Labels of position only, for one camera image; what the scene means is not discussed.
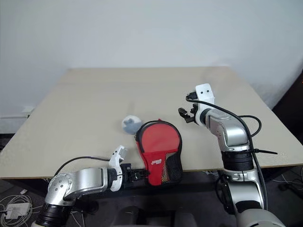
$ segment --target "table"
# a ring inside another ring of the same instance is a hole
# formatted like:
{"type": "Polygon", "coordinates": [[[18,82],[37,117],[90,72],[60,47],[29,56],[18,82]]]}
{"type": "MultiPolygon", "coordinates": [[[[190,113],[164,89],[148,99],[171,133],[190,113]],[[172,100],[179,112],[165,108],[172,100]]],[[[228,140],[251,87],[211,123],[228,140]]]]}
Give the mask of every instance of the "table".
{"type": "MultiPolygon", "coordinates": [[[[184,171],[223,167],[217,139],[205,127],[186,124],[178,108],[191,108],[185,96],[209,83],[215,104],[238,115],[255,115],[263,123],[253,138],[256,148],[278,152],[257,154],[262,167],[303,164],[303,146],[263,103],[248,83],[228,67],[72,69],[34,110],[0,153],[0,178],[53,176],[65,161],[78,156],[110,157],[120,144],[128,148],[125,163],[143,168],[134,137],[121,128],[129,114],[144,122],[158,118],[174,124],[183,139],[184,171]]],[[[257,123],[247,120],[251,131],[257,123]]],[[[78,160],[63,171],[107,166],[78,160]]]]}

